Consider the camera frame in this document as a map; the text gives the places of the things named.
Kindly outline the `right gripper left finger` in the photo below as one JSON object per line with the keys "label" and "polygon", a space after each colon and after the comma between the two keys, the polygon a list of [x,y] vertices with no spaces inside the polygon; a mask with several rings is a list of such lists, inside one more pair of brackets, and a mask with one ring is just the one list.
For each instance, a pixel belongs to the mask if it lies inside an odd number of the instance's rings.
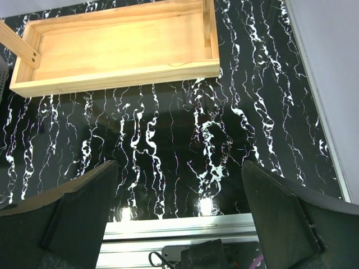
{"label": "right gripper left finger", "polygon": [[117,188],[118,165],[1,208],[1,268],[95,268]]}

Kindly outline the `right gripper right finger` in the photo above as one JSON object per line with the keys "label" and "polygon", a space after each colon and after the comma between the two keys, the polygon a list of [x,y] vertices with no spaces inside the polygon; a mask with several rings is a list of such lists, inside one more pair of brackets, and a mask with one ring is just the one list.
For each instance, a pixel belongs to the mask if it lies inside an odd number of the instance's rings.
{"label": "right gripper right finger", "polygon": [[358,268],[358,205],[253,161],[241,173],[267,268]]}

